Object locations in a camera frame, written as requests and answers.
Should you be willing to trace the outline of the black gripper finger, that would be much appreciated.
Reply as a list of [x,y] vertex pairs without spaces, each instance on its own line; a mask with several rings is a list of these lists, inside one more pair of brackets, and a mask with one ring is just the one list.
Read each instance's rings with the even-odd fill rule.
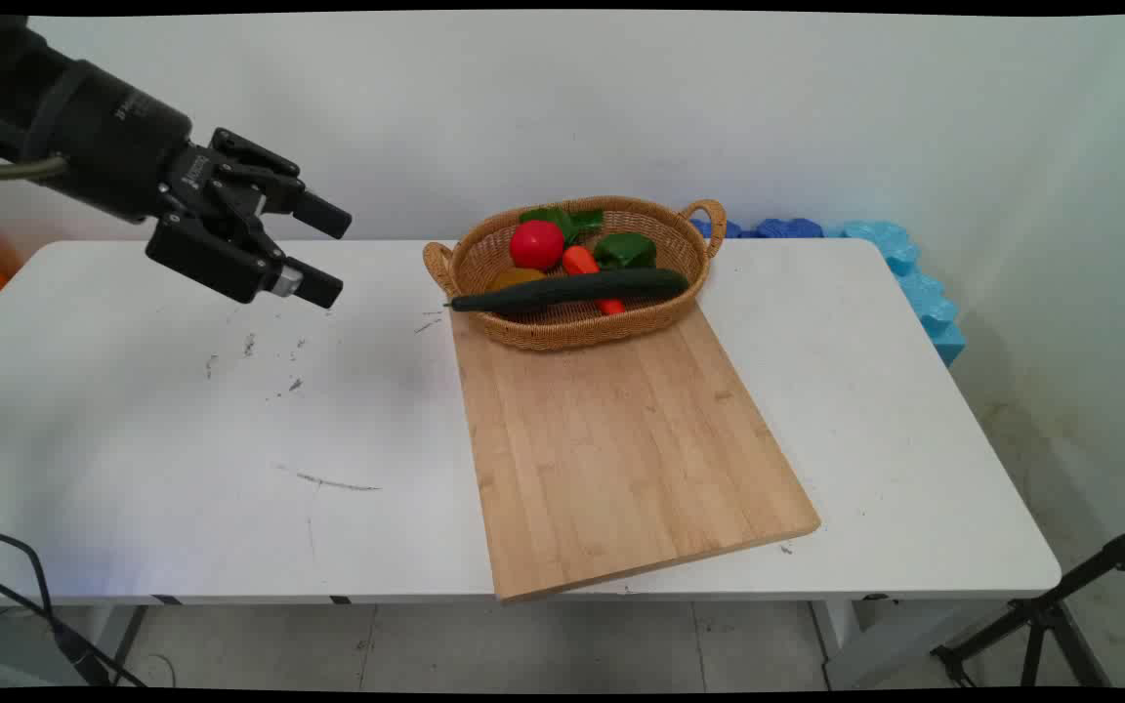
[[292,160],[225,128],[213,133],[209,148],[216,156],[213,182],[235,196],[242,210],[256,218],[287,215],[332,238],[345,235],[353,215],[312,191]]
[[153,262],[240,304],[270,292],[323,309],[334,306],[343,280],[286,255],[268,236],[263,217],[242,210],[235,196],[209,190],[204,197],[200,209],[160,215],[145,247]]

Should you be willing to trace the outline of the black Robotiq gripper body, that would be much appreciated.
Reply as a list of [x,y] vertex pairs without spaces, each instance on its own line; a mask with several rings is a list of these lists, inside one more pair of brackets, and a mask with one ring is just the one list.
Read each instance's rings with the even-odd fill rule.
[[22,160],[65,160],[45,186],[130,223],[218,214],[207,184],[214,152],[194,144],[191,120],[102,67],[25,60],[22,114]]

